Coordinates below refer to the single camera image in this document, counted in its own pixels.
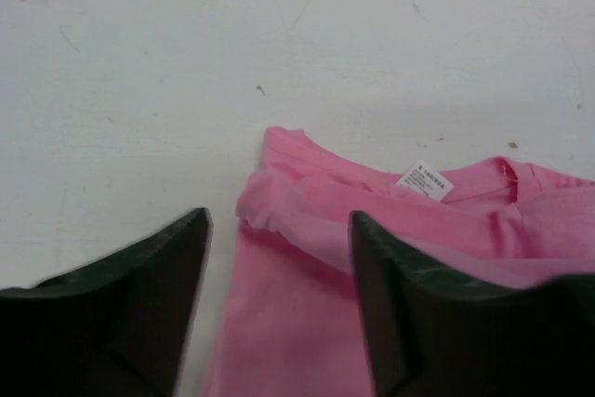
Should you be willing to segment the pink t shirt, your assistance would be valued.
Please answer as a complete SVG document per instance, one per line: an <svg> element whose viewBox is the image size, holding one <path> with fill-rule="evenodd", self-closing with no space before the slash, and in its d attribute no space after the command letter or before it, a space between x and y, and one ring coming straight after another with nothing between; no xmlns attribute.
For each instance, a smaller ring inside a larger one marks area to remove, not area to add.
<svg viewBox="0 0 595 397"><path fill-rule="evenodd" d="M231 288L203 395L371 394L350 262L355 210L500 285L594 269L591 180L505 157L391 174L271 127L237 202Z"/></svg>

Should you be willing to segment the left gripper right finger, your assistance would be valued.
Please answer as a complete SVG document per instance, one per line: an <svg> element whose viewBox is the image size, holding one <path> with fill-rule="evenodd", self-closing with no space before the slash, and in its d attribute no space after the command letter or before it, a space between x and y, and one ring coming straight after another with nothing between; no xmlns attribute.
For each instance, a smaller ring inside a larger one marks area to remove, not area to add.
<svg viewBox="0 0 595 397"><path fill-rule="evenodd" d="M350 217L376 396L590 396L594 278L509 288L456 270Z"/></svg>

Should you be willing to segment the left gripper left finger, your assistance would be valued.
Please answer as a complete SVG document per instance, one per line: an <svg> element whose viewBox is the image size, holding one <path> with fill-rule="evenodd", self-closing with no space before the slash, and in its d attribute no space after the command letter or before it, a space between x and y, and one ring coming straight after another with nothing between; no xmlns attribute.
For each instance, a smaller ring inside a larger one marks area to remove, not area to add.
<svg viewBox="0 0 595 397"><path fill-rule="evenodd" d="M171 396L200 292L210 216L31 287L1 292L5 396Z"/></svg>

